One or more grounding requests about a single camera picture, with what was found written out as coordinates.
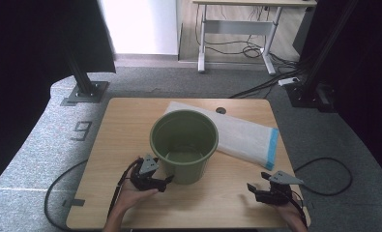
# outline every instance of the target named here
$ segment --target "hand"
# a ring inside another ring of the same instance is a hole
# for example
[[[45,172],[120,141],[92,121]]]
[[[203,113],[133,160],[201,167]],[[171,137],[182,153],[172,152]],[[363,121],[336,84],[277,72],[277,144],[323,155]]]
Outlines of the hand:
[[[128,177],[131,177],[131,172],[131,170],[128,172]],[[138,189],[136,189],[136,187],[132,184],[130,180],[125,180],[122,184],[114,208],[117,208],[117,210],[119,211],[126,212],[129,208],[133,207],[139,201],[142,201],[158,192],[159,191],[156,188],[139,191]]]
[[[276,206],[272,205],[273,208],[279,213],[281,218],[287,223],[289,228],[293,232],[306,232],[308,231],[302,222],[301,215],[299,211],[290,202],[284,205]]]
[[[128,172],[127,177],[131,177],[131,172],[131,170]],[[122,218],[127,210],[136,205],[139,201],[142,201],[157,192],[158,190],[156,188],[139,191],[130,180],[125,180],[122,183],[118,199],[116,200],[115,205],[106,220],[103,232],[119,231],[121,228]]]

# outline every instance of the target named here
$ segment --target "desk leg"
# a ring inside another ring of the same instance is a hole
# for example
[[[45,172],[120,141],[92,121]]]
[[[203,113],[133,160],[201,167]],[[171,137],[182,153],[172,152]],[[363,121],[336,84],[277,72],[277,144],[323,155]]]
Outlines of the desk leg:
[[[270,52],[270,46],[272,45],[273,38],[275,37],[275,34],[276,34],[276,29],[278,28],[278,25],[279,25],[281,10],[282,10],[282,7],[278,7],[275,18],[273,20],[273,25],[269,34],[269,38],[265,44],[265,48],[260,49],[260,51],[262,52],[263,61],[265,62],[269,75],[276,74],[275,68],[273,67],[272,61],[270,60],[269,52]]]
[[[204,5],[202,12],[202,22],[200,24],[200,46],[199,46],[199,58],[197,61],[197,70],[200,73],[205,72],[205,22],[206,22],[206,9]]]

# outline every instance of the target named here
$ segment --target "wooden table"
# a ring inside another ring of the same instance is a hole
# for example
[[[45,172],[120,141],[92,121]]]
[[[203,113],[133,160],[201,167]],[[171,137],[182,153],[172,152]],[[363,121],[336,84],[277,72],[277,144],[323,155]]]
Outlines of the wooden table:
[[[67,219],[71,229],[103,228],[112,195],[122,173],[138,156],[152,154],[151,127],[170,102],[182,102],[276,128],[272,108],[265,100],[220,99],[112,99],[103,117],[91,156],[75,199],[84,205],[72,206]],[[294,175],[279,136],[274,172]],[[285,224],[275,210],[255,201],[247,183],[269,189],[260,177],[262,166],[215,152],[201,180],[181,186],[169,184],[166,192],[130,209],[123,220],[125,228],[269,228]],[[160,168],[154,175],[164,178]],[[292,188],[299,192],[297,186]]]
[[[315,0],[193,0],[193,3],[204,5],[200,27],[200,46],[197,69],[200,73],[205,72],[205,34],[236,34],[236,35],[262,35],[267,36],[265,47],[260,49],[270,75],[275,75],[275,68],[269,56],[273,37],[278,28],[279,18],[283,7],[315,7]],[[268,6],[277,7],[273,21],[230,21],[207,19],[209,5],[228,6]]]

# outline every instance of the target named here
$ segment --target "gray carpet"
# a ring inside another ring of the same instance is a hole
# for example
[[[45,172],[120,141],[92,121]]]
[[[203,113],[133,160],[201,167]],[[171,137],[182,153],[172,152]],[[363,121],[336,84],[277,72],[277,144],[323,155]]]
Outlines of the gray carpet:
[[[52,86],[43,116],[0,177],[0,231],[61,231],[44,215],[46,191],[67,169],[89,158],[111,98],[228,98],[270,79],[263,70],[210,69],[199,74],[196,68],[140,67],[89,76],[110,82],[101,103],[61,106],[75,81],[68,77]],[[267,92],[249,98],[262,98]],[[382,169],[353,130],[335,113],[291,107],[278,85],[267,99],[293,168],[330,157],[345,163],[354,177],[350,189],[338,196],[320,196],[302,189],[312,221],[309,231],[382,231]],[[92,122],[85,138],[83,132],[74,131],[78,122]],[[64,176],[49,197],[49,214],[62,226],[83,167]],[[296,175],[322,192],[341,189],[348,181],[345,169],[328,160],[311,164]]]

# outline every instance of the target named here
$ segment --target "white towel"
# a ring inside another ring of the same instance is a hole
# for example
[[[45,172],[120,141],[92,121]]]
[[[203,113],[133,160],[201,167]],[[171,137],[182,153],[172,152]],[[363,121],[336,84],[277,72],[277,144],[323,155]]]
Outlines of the white towel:
[[[219,132],[218,150],[229,156],[260,164],[272,170],[275,165],[279,130],[210,110],[172,101],[165,113],[189,109],[209,117]]]

